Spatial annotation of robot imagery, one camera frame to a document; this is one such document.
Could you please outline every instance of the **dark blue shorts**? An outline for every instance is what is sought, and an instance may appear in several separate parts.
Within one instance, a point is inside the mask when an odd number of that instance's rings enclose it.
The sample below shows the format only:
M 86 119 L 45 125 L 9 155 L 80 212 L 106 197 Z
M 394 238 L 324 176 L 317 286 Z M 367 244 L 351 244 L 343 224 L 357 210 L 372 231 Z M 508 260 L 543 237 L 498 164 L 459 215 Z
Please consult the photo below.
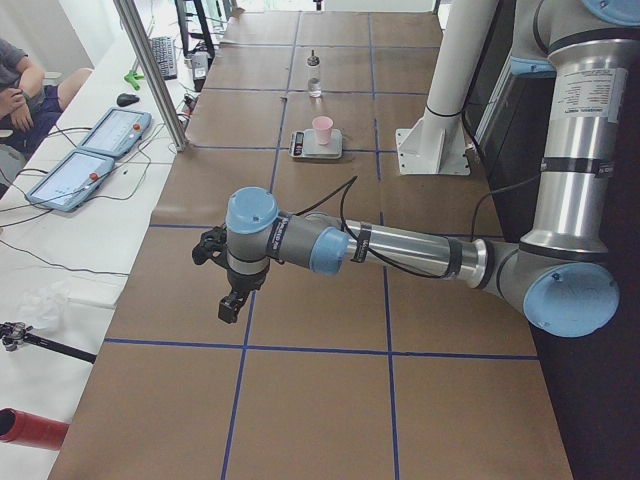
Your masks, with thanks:
M 33 120 L 33 128 L 28 132 L 15 130 L 13 135 L 6 138 L 4 143 L 9 145 L 25 155 L 31 155 L 36 151 L 38 146 L 49 134 L 49 131 L 62 115 L 62 109 L 58 102 L 58 86 L 46 85 L 44 87 L 44 100 L 36 108 L 35 112 L 31 112 Z M 0 129 L 13 129 L 11 118 L 7 115 L 0 122 Z

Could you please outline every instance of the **blue joint cap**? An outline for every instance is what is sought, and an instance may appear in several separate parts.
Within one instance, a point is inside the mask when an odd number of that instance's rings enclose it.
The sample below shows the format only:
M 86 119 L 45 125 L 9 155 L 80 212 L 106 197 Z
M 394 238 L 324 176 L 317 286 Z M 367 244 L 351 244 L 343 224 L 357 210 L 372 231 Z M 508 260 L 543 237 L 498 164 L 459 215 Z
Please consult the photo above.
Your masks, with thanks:
M 511 56 L 511 73 L 527 78 L 553 78 L 556 69 L 547 60 Z
M 540 276 L 524 297 L 524 314 L 558 337 L 582 337 L 616 313 L 620 291 L 611 274 L 595 263 L 570 263 Z
M 309 269 L 325 275 L 335 275 L 349 245 L 349 236 L 335 227 L 327 227 L 320 234 L 311 250 Z
M 582 0 L 582 3 L 605 22 L 623 27 L 640 26 L 640 0 Z
M 245 187 L 229 198 L 227 228 L 234 233 L 258 233 L 278 217 L 278 202 L 264 188 Z

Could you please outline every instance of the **person's hand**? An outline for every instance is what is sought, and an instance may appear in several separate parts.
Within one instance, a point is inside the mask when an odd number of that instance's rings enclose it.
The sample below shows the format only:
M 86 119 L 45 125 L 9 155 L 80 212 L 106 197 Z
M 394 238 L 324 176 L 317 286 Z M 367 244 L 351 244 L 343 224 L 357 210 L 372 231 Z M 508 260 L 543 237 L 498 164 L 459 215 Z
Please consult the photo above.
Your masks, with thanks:
M 26 132 L 33 128 L 31 112 L 29 112 L 29 107 L 27 106 L 26 102 L 24 103 L 24 105 L 16 108 L 13 112 L 11 112 L 11 123 L 13 124 L 14 128 L 17 128 L 22 132 Z
M 0 118 L 9 115 L 17 108 L 26 105 L 27 101 L 19 88 L 5 88 L 0 92 Z

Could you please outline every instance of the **red cylinder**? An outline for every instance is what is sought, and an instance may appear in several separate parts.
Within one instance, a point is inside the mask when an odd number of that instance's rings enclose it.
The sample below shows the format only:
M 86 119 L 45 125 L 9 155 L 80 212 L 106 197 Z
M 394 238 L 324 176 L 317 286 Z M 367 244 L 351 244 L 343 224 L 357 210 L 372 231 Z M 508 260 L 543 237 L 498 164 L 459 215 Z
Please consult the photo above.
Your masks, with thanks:
M 60 450 L 69 425 L 13 408 L 0 410 L 0 442 Z

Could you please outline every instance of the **brown table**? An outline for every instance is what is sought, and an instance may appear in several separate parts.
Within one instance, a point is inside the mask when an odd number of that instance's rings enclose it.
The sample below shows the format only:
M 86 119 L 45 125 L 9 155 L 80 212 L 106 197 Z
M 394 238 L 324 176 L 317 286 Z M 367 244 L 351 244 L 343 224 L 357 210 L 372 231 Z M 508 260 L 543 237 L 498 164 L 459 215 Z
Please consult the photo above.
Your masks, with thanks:
M 50 478 L 571 478 L 528 324 L 489 294 L 273 264 L 237 324 L 215 318 L 225 272 L 191 248 L 238 188 L 297 211 L 357 174 L 349 218 L 460 236 L 487 191 L 475 162 L 469 177 L 398 172 L 435 16 L 245 13 L 226 39 Z M 304 91 L 311 47 L 321 99 Z M 291 132 L 319 114 L 342 130 L 342 159 L 294 162 Z M 500 236 L 490 202 L 478 225 Z

